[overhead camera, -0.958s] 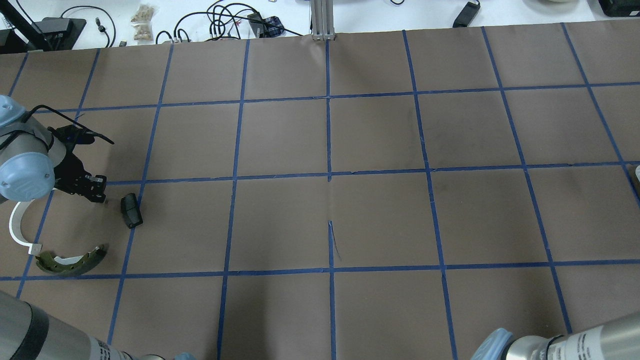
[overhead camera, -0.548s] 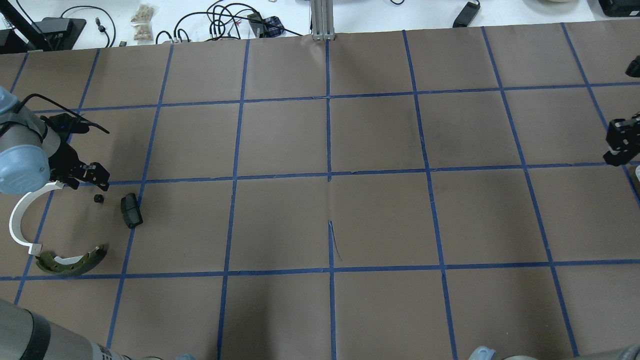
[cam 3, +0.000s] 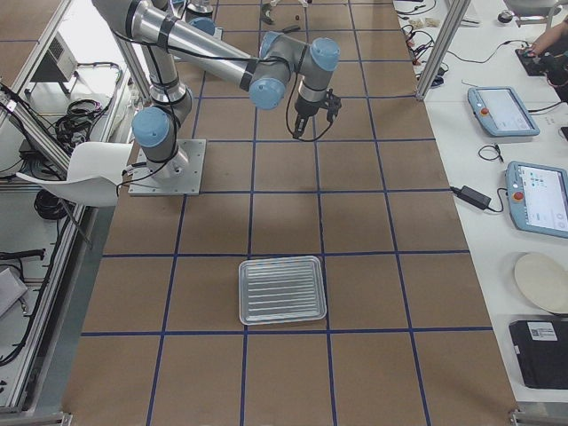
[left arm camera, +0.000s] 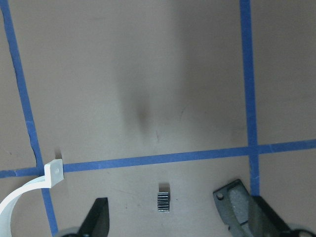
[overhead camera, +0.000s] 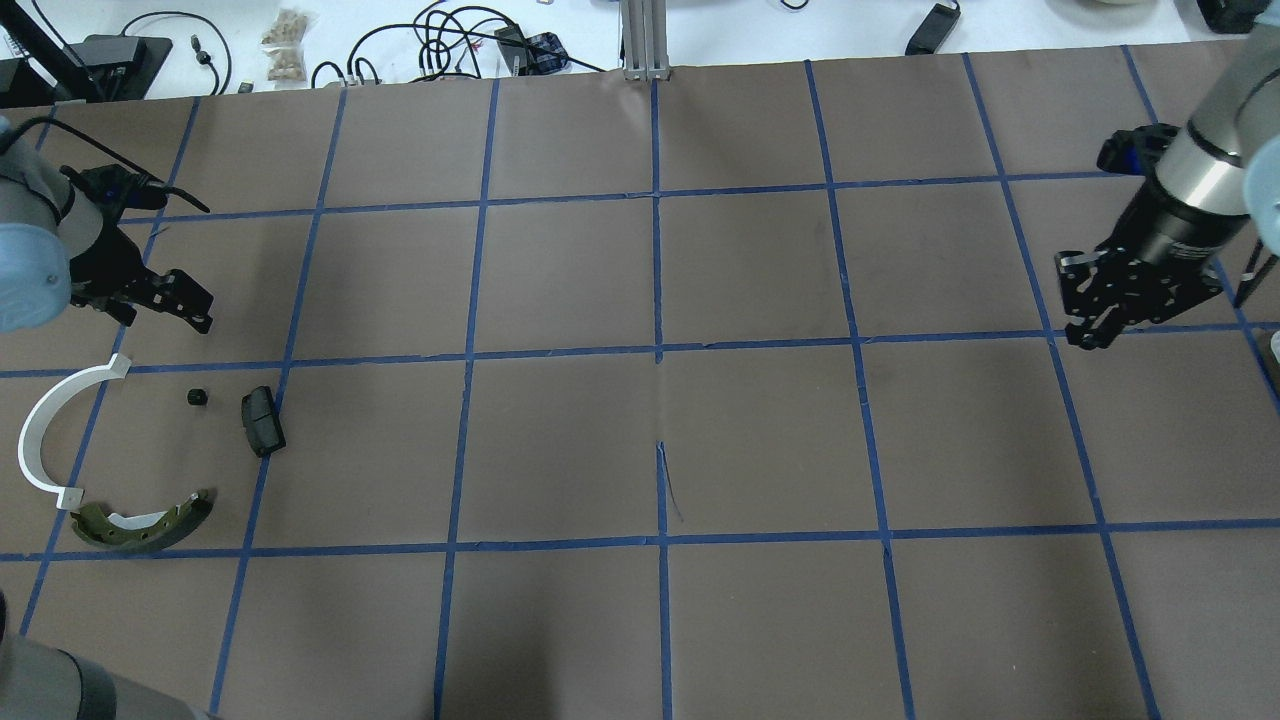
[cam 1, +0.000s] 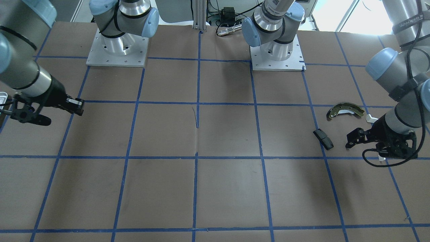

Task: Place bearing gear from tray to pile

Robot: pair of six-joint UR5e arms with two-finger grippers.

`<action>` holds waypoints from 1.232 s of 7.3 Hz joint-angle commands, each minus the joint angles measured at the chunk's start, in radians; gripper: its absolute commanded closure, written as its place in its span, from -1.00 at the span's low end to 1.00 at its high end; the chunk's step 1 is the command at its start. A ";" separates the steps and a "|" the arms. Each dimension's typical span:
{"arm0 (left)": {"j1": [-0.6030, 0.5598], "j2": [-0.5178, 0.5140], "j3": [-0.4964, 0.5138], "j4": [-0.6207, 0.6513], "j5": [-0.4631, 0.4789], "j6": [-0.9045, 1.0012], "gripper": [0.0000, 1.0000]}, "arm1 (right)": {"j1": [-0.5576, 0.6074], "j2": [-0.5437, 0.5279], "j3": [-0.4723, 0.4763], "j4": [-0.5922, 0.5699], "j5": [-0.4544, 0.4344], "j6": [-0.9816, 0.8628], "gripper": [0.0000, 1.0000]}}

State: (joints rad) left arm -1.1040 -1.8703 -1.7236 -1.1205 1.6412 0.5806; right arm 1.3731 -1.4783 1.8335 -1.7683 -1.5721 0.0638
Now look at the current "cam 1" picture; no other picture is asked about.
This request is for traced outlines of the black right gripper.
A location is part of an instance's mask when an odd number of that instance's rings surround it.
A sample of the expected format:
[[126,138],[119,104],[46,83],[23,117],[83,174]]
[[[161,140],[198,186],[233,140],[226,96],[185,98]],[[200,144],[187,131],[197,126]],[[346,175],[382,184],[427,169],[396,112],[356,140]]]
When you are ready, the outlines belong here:
[[84,103],[84,99],[67,95],[64,85],[54,77],[48,90],[40,97],[41,106],[59,108],[78,116],[83,115]]

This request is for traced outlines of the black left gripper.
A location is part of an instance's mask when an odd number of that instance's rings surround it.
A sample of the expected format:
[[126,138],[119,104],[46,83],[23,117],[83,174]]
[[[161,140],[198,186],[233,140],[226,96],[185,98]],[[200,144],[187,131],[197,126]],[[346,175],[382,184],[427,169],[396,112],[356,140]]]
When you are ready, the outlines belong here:
[[416,159],[417,136],[413,130],[397,133],[392,130],[383,115],[372,125],[370,130],[356,128],[347,134],[345,148],[351,149],[358,144],[376,142],[376,150],[381,157],[394,159]]

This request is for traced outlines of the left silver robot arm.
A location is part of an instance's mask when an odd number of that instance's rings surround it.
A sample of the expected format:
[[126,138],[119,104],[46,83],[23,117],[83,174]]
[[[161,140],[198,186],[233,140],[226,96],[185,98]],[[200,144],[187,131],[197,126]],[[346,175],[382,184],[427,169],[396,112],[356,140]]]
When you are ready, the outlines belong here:
[[[422,0],[384,0],[383,5],[401,51],[382,49],[365,70],[397,104],[371,129],[351,131],[345,148],[375,143],[362,157],[376,152],[409,161],[418,157],[429,123],[429,9]],[[294,0],[266,0],[243,20],[243,37],[251,47],[267,45],[270,59],[286,60],[303,16],[303,7]]]

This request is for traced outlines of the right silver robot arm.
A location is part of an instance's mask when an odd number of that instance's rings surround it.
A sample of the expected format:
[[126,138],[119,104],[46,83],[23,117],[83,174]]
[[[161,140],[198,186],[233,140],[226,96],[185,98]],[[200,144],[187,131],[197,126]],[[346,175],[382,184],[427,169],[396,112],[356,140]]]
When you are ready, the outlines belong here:
[[68,95],[64,84],[42,64],[81,58],[105,66],[143,67],[146,43],[156,33],[160,14],[149,0],[91,0],[95,23],[56,23],[49,0],[1,1],[1,114],[21,123],[47,126],[42,109],[57,108],[81,116],[85,101]]

